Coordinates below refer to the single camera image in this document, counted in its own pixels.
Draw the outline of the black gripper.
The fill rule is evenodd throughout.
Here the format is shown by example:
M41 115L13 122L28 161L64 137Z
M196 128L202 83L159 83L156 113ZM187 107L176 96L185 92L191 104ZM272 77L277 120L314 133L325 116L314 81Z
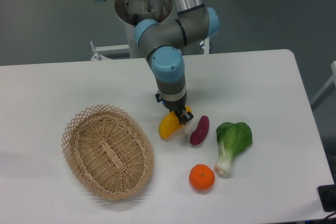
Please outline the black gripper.
M169 111L176 111L176 117L180 125L187 124L193 117L193 113L186 106L187 93L176 101L164 100L159 93L155 94L156 101L162 103Z

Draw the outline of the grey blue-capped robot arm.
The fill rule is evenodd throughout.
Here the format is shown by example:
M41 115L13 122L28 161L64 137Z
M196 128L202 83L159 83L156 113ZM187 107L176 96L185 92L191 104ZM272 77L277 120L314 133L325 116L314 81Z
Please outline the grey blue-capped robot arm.
M134 43L155 76L157 102L172 112L179 124L186 124L193 115L186 109L181 48L218 33L220 22L215 10L206 7L203 0L122 1L122 19L134 26Z

